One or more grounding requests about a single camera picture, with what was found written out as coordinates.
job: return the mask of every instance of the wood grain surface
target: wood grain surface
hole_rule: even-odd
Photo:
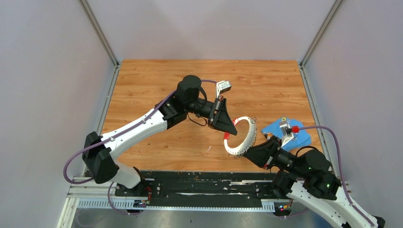
[[[124,60],[108,109],[103,132],[117,129],[144,115],[176,89],[186,75],[215,81],[229,80],[224,93],[231,119],[257,118],[256,144],[265,141],[260,130],[282,116],[314,120],[296,61],[263,60]],[[208,99],[214,101],[215,84],[203,83]],[[203,123],[190,114],[193,119]],[[229,146],[245,138],[248,123],[237,125]],[[312,145],[321,150],[316,130],[309,130]],[[224,149],[223,133],[185,120],[130,148],[119,158],[141,170],[266,172],[245,158],[234,158]]]

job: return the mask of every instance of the red connector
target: red connector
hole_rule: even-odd
[[[298,126],[292,126],[291,130],[292,130],[292,133],[298,133],[299,132],[299,127]]]

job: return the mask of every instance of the metal floor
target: metal floor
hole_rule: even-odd
[[[293,205],[295,212],[304,207]],[[144,211],[137,216],[124,216],[111,209],[78,209],[72,228],[330,228],[312,211],[281,220],[265,212],[210,211]]]

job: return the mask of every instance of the white wall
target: white wall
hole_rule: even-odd
[[[345,1],[307,65],[352,195],[387,227],[402,226],[402,10],[400,0]]]
[[[334,0],[89,0],[119,60],[302,60]]]
[[[0,227],[53,228],[112,64],[78,1],[3,1],[0,33]]]

